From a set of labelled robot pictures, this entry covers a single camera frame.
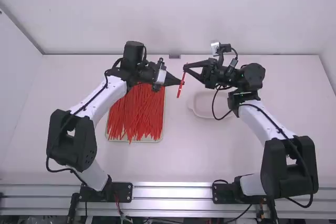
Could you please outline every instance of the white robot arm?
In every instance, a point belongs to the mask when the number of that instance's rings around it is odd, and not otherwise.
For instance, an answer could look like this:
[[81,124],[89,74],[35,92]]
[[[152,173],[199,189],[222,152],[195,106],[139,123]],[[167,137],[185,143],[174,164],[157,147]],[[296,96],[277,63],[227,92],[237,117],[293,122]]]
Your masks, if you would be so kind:
[[[128,41],[123,58],[104,73],[105,79],[83,101],[68,111],[56,110],[50,117],[46,168],[56,173],[68,170],[83,184],[97,192],[110,191],[112,179],[95,160],[97,143],[95,127],[109,108],[138,83],[149,83],[152,90],[180,85],[181,80],[166,71],[163,59],[146,60],[142,43]],[[49,159],[68,168],[51,170]]]
[[[127,83],[119,77],[108,76],[108,87],[105,88],[99,96],[96,97],[84,110],[80,111],[77,116],[84,118],[87,116],[93,121],[94,128],[96,128],[100,119],[109,111],[110,107],[127,93]],[[99,85],[92,94],[88,95],[79,104],[70,108],[70,114],[78,111],[83,104],[86,104],[99,90],[105,86],[105,80]],[[96,159],[83,172],[77,171],[78,176],[85,181],[85,183],[96,191],[102,191],[106,182],[108,181],[108,174],[100,167]]]
[[[312,201],[312,194],[318,190],[313,141],[307,136],[296,136],[265,109],[258,96],[258,90],[263,87],[265,68],[251,63],[237,69],[238,54],[230,44],[215,42],[211,46],[213,56],[219,56],[218,60],[209,58],[185,64],[183,70],[206,88],[218,91],[237,88],[228,94],[228,107],[253,130],[264,146],[260,173],[236,177],[232,184],[213,185],[214,203],[254,202],[253,199],[258,200],[255,196],[262,199],[264,195],[272,199],[290,199],[304,194],[310,194]],[[231,51],[236,57],[228,66],[223,66],[224,53]],[[198,67],[202,68],[201,73],[192,70]],[[296,163],[287,165],[287,155],[296,159]],[[231,191],[231,197],[225,191]]]

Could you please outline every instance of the white wall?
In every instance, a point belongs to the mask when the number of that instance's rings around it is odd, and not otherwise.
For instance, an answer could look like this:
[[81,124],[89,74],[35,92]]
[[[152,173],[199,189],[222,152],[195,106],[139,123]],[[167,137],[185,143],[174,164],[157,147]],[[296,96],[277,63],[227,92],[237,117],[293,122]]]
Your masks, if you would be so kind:
[[41,53],[0,9],[0,163],[12,139]]
[[336,26],[335,0],[0,0],[48,54],[209,53],[209,41],[245,54],[322,54]]

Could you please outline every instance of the white table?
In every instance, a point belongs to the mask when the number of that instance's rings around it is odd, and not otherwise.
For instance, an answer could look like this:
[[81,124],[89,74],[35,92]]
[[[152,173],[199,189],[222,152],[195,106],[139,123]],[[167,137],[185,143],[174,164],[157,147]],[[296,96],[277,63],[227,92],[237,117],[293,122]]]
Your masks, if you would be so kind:
[[[4,200],[0,213],[35,214],[44,209],[49,215],[67,214],[69,196],[79,187],[73,175],[48,174],[45,170],[49,117],[56,108],[66,110],[91,92],[117,57],[45,56],[1,164],[0,191],[10,188],[8,195],[15,197]],[[182,76],[182,66],[186,62],[206,58],[205,55],[183,55],[181,60],[169,60],[164,56],[168,71],[177,77]],[[310,136],[316,145],[320,200],[307,210],[279,200],[279,216],[336,218],[336,178],[330,176],[334,171],[336,97],[319,57],[239,56],[240,65],[251,62],[266,68],[264,87],[259,95],[267,109],[290,130]],[[96,128],[98,162],[114,180],[136,185],[134,201],[123,206],[133,216],[237,216],[245,206],[215,206],[209,200],[211,182],[219,178],[232,181],[235,176],[260,171],[263,149],[252,131],[235,117],[220,122],[195,117],[186,102],[204,87],[191,76],[186,76],[185,81],[179,99],[176,99],[177,87],[166,89],[161,142],[131,145],[108,142],[104,136],[107,115]],[[59,168],[54,161],[50,166]],[[19,197],[39,194],[50,198],[32,197],[24,201]],[[195,195],[199,196],[197,200],[194,200]],[[93,215],[116,214],[110,211],[113,204],[96,203],[90,207],[95,210]]]

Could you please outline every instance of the black mounting bracket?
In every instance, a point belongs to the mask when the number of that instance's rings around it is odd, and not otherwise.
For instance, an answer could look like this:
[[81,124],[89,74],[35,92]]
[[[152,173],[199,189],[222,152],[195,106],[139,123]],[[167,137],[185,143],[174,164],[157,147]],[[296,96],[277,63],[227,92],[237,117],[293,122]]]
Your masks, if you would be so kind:
[[264,196],[245,196],[240,187],[241,176],[231,184],[213,183],[212,201],[215,204],[260,204],[267,203]]
[[115,202],[130,203],[132,201],[133,184],[128,182],[111,182],[103,191],[82,185],[79,192],[80,202]]

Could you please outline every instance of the white tabletop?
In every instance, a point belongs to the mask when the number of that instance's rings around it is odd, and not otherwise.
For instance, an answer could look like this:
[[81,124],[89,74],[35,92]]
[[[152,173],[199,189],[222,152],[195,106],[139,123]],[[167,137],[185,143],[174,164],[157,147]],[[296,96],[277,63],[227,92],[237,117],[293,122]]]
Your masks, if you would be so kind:
[[[88,95],[117,57],[45,56],[1,164],[3,178],[16,174],[64,177],[64,174],[48,174],[45,169],[50,115],[55,109],[67,110]],[[183,55],[181,60],[169,60],[165,56],[164,60],[167,70],[180,78],[186,62],[208,57]],[[158,56],[148,58],[156,61]],[[268,111],[288,129],[313,139],[320,182],[336,183],[336,178],[330,176],[335,160],[336,97],[319,57],[239,56],[239,66],[251,62],[266,68],[259,95]],[[166,88],[164,133],[159,143],[108,142],[104,136],[107,115],[99,122],[96,159],[112,178],[211,182],[219,178],[232,181],[235,176],[260,171],[263,148],[252,131],[236,117],[220,122],[197,118],[186,103],[204,86],[188,75],[185,82],[179,99],[177,87]],[[50,165],[59,168],[54,161]]]

